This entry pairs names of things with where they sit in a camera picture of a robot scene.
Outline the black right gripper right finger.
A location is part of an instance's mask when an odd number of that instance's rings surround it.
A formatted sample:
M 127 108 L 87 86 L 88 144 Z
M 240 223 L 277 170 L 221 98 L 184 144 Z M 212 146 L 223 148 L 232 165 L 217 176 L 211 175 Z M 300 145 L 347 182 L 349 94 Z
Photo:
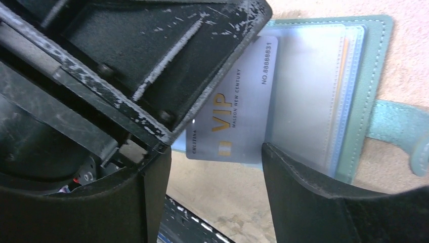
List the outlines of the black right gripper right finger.
M 385 194 L 346 184 L 262 145 L 277 242 L 428 242 L 428 187 Z

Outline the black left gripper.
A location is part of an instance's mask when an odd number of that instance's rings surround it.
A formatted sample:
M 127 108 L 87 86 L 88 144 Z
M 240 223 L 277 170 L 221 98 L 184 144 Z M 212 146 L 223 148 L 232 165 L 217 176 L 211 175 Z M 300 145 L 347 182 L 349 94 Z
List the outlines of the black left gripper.
M 1 190 L 56 193 L 127 140 L 168 167 L 166 131 L 132 100 L 159 8 L 130 1 L 1 1 Z

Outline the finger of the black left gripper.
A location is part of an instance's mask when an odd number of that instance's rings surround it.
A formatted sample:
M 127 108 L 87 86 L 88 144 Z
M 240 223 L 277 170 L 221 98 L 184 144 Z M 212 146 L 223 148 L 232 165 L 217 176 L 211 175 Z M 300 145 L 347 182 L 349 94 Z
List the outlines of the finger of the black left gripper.
M 89 1 L 64 68 L 148 144 L 171 144 L 272 16 L 266 1 Z

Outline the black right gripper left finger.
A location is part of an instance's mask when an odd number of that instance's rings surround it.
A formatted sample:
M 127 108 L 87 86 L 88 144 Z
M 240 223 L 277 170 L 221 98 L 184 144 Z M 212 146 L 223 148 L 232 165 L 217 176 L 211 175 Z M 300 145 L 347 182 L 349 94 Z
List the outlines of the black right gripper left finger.
M 71 193 L 1 187 L 1 242 L 156 242 L 171 149 Z

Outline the silver blue credit card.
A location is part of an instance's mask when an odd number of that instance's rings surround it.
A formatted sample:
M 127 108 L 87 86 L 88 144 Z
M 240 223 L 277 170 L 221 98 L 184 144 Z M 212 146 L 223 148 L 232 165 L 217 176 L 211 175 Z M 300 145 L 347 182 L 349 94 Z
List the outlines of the silver blue credit card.
M 278 39 L 259 36 L 186 129 L 186 157 L 258 165 L 265 140 Z

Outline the teal leather card holder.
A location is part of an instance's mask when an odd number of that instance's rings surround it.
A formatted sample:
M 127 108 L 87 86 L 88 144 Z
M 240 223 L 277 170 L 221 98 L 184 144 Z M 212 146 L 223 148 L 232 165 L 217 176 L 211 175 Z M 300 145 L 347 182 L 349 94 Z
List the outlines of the teal leather card holder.
M 278 39 L 264 142 L 351 183 L 372 138 L 427 175 L 428 112 L 375 97 L 392 29 L 387 15 L 269 21 L 258 34 Z M 186 154 L 186 130 L 172 148 Z

